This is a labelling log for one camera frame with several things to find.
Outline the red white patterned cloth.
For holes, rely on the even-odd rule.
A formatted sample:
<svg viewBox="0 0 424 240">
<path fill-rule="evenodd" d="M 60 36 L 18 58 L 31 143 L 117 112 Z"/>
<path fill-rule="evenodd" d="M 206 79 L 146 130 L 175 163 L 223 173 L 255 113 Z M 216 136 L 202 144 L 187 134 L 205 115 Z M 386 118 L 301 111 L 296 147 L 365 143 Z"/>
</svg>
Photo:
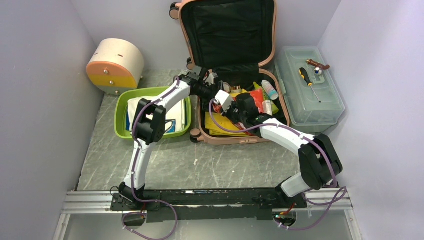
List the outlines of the red white patterned cloth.
<svg viewBox="0 0 424 240">
<path fill-rule="evenodd" d="M 242 89 L 239 93 L 229 93 L 228 95 L 232 98 L 229 109 L 224 111 L 221 104 L 214 102 L 211 107 L 212 113 L 222 116 L 229 114 L 256 116 L 264 112 L 262 90 L 246 91 Z"/>
</svg>

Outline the yellow trousers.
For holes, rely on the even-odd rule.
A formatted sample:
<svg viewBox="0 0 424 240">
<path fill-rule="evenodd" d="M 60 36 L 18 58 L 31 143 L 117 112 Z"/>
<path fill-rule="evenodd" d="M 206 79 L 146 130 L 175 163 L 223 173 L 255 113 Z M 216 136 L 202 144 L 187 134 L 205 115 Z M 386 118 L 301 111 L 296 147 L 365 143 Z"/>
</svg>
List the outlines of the yellow trousers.
<svg viewBox="0 0 424 240">
<path fill-rule="evenodd" d="M 231 131 L 239 131 L 239 129 L 232 124 L 232 122 L 226 117 L 218 114 L 212 113 L 213 118 L 221 127 L 231 130 Z M 210 113 L 204 113 L 204 128 L 209 131 L 210 136 L 233 136 L 233 137 L 245 137 L 248 136 L 245 132 L 228 132 L 219 128 L 215 122 L 212 120 Z"/>
</svg>

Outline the white printed cloth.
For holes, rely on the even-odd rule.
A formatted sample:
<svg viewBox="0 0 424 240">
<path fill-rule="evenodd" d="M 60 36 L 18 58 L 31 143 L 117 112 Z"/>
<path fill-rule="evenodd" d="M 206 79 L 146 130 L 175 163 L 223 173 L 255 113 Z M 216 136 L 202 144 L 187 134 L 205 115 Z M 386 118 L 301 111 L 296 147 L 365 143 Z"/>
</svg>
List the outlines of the white printed cloth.
<svg viewBox="0 0 424 240">
<path fill-rule="evenodd" d="M 126 123 L 129 123 L 129 132 L 132 131 L 132 123 L 136 116 L 138 102 L 141 99 L 152 101 L 153 96 L 142 96 L 131 98 L 127 101 Z M 166 134 L 180 132 L 184 129 L 186 122 L 185 101 L 181 100 L 170 110 L 166 111 L 165 130 Z"/>
</svg>

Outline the pink hard-shell suitcase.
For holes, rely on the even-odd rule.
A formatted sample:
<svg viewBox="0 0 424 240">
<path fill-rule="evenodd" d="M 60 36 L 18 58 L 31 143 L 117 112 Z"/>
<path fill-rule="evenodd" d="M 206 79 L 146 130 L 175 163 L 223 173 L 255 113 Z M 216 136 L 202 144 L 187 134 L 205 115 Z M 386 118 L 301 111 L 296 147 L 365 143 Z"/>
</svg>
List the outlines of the pink hard-shell suitcase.
<svg viewBox="0 0 424 240">
<path fill-rule="evenodd" d="M 277 78 L 266 66 L 276 51 L 277 4 L 274 0 L 183 0 L 170 5 L 169 16 L 180 22 L 187 42 L 187 67 L 203 67 L 217 73 L 215 83 L 223 81 L 242 90 L 254 91 L 253 82 L 269 81 L 278 92 L 272 116 L 290 127 L 290 118 Z M 190 131 L 194 143 L 212 145 L 267 142 L 248 136 L 212 136 L 205 129 L 205 113 L 210 100 L 197 99 L 199 127 Z"/>
</svg>

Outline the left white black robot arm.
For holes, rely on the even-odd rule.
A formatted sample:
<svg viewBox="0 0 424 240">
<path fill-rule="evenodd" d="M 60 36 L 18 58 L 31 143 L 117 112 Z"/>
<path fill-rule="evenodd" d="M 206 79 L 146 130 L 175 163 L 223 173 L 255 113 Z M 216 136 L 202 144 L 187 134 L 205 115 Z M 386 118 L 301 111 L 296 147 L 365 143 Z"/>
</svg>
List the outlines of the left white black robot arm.
<svg viewBox="0 0 424 240">
<path fill-rule="evenodd" d="M 173 83 L 153 100 L 142 98 L 132 122 L 133 154 L 129 170 L 118 187 L 124 204 L 131 210 L 139 209 L 144 203 L 146 173 L 153 147 L 166 132 L 166 114 L 177 103 L 189 96 L 205 100 L 213 99 L 224 90 L 223 83 L 208 83 L 211 73 L 199 66 L 187 74 L 176 76 Z"/>
</svg>

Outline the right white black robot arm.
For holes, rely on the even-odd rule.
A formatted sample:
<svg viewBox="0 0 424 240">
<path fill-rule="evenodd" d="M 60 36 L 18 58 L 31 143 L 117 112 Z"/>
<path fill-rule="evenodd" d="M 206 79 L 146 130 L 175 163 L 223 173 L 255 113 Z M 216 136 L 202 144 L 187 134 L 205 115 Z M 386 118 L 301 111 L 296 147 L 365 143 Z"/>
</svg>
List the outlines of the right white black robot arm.
<svg viewBox="0 0 424 240">
<path fill-rule="evenodd" d="M 220 90 L 213 102 L 221 106 L 224 117 L 240 124 L 237 133 L 249 133 L 269 140 L 298 157 L 300 173 L 284 180 L 276 188 L 275 200 L 280 207 L 289 207 L 295 196 L 308 190 L 336 187 L 337 175 L 343 171 L 343 165 L 327 135 L 300 132 L 267 113 L 259 112 L 249 93 L 239 94 L 233 99 L 229 93 Z"/>
</svg>

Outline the small white barcode box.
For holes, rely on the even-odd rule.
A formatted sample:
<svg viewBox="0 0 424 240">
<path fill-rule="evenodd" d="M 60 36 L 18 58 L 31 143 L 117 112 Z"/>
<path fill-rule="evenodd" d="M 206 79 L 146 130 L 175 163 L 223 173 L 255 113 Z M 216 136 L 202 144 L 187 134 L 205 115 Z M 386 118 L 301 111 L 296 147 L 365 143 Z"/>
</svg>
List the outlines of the small white barcode box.
<svg viewBox="0 0 424 240">
<path fill-rule="evenodd" d="M 273 112 L 272 112 L 272 104 L 270 100 L 265 100 L 262 102 L 262 108 L 263 108 L 263 112 L 267 115 L 272 116 Z"/>
</svg>

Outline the gold band cream jar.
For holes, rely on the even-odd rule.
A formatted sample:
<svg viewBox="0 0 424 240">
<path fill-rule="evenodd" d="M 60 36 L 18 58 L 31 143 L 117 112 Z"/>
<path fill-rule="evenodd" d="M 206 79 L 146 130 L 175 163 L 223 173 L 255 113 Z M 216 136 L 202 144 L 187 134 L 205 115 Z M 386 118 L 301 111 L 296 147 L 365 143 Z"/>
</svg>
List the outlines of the gold band cream jar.
<svg viewBox="0 0 424 240">
<path fill-rule="evenodd" d="M 242 88 L 240 86 L 231 86 L 230 93 L 231 94 L 239 94 L 242 92 Z"/>
</svg>

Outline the octagonal lid cosmetic jar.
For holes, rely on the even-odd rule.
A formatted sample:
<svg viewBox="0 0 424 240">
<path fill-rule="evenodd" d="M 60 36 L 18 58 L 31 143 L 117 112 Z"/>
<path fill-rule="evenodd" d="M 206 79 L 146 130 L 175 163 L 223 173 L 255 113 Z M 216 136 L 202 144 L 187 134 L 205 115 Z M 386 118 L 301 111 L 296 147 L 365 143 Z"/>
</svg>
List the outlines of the octagonal lid cosmetic jar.
<svg viewBox="0 0 424 240">
<path fill-rule="evenodd" d="M 231 92 L 231 86 L 228 85 L 226 82 L 222 83 L 222 90 L 225 91 L 226 93 L 230 93 Z"/>
</svg>

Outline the yellow green tube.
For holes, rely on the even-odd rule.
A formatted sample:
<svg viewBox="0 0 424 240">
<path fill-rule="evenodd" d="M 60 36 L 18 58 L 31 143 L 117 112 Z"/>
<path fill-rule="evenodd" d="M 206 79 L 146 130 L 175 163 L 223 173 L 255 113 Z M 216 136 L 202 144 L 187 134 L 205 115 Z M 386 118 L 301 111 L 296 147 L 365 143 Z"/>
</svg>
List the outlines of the yellow green tube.
<svg viewBox="0 0 424 240">
<path fill-rule="evenodd" d="M 274 104 L 274 102 L 269 98 L 268 94 L 265 92 L 265 90 L 263 89 L 263 87 L 261 85 L 259 85 L 256 82 L 253 82 L 253 86 L 255 90 L 262 90 L 262 97 L 264 101 L 270 101 L 270 105 L 271 105 L 271 110 L 272 110 L 272 114 L 276 114 L 279 109 L 278 107 Z"/>
</svg>

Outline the clear plastic storage box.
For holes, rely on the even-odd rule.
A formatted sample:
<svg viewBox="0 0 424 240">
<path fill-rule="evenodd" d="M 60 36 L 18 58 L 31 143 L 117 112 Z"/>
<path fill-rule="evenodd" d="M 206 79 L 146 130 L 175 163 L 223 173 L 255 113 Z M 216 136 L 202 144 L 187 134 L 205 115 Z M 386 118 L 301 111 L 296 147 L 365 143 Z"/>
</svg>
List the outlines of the clear plastic storage box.
<svg viewBox="0 0 424 240">
<path fill-rule="evenodd" d="M 304 133 L 321 133 L 338 123 L 345 105 L 330 71 L 315 75 L 307 59 L 327 65 L 316 46 L 286 46 L 276 57 L 273 70 L 283 91 L 290 127 Z M 299 68 L 306 69 L 321 103 L 300 76 Z"/>
</svg>

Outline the black yellow screwdriver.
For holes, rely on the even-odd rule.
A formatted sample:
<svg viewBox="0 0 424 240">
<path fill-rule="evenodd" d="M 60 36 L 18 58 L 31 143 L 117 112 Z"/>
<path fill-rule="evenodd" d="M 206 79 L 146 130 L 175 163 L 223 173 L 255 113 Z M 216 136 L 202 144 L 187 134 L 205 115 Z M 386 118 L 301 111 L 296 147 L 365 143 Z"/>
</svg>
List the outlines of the black yellow screwdriver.
<svg viewBox="0 0 424 240">
<path fill-rule="evenodd" d="M 300 67 L 299 70 L 298 70 L 298 72 L 299 72 L 300 76 L 302 77 L 302 79 L 306 82 L 306 85 L 311 88 L 311 90 L 312 90 L 313 94 L 315 95 L 317 101 L 319 103 L 322 103 L 322 101 L 319 99 L 316 91 L 314 90 L 314 88 L 312 86 L 313 83 L 310 80 L 310 77 L 308 75 L 307 70 L 304 67 Z"/>
</svg>

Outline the cream cylindrical drawer cabinet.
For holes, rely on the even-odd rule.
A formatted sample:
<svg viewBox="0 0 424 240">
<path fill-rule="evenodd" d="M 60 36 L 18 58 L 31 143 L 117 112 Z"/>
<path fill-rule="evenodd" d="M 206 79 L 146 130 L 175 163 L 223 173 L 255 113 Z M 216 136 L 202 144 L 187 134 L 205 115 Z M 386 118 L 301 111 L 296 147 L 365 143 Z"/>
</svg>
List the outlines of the cream cylindrical drawer cabinet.
<svg viewBox="0 0 424 240">
<path fill-rule="evenodd" d="M 134 44 L 107 38 L 98 45 L 86 66 L 86 73 L 100 90 L 119 96 L 138 88 L 144 68 L 144 56 Z"/>
</svg>

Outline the brown handled metal tool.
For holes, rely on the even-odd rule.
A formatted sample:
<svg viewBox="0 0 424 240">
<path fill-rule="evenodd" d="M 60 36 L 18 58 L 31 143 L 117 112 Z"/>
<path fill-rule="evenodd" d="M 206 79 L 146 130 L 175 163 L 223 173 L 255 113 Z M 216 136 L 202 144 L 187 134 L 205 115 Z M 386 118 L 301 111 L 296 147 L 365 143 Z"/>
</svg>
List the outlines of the brown handled metal tool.
<svg viewBox="0 0 424 240">
<path fill-rule="evenodd" d="M 308 65 L 310 65 L 310 66 L 313 66 L 314 67 L 314 74 L 315 75 L 317 75 L 317 76 L 319 76 L 319 75 L 321 75 L 322 73 L 323 73 L 323 71 L 324 70 L 328 70 L 328 69 L 330 69 L 330 65 L 328 65 L 328 64 L 326 64 L 326 65 L 324 65 L 324 64 L 322 64 L 322 63 L 319 63 L 319 62 L 317 62 L 317 61 L 314 61 L 314 60 L 312 60 L 312 59 L 307 59 L 306 61 L 305 61 Z"/>
</svg>

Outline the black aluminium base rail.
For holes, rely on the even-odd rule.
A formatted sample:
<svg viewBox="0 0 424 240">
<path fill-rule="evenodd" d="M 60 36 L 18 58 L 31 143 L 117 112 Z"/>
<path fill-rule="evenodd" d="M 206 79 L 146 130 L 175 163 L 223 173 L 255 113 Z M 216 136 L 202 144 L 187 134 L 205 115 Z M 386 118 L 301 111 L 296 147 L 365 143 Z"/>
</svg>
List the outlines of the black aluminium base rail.
<svg viewBox="0 0 424 240">
<path fill-rule="evenodd" d="M 65 198 L 62 214 L 145 214 L 148 223 L 182 220 L 287 218 L 298 212 L 350 210 L 346 189 L 310 190 L 293 198 L 278 196 L 272 187 L 227 189 L 145 190 L 147 202 L 132 202 L 117 191 L 72 191 Z"/>
</svg>

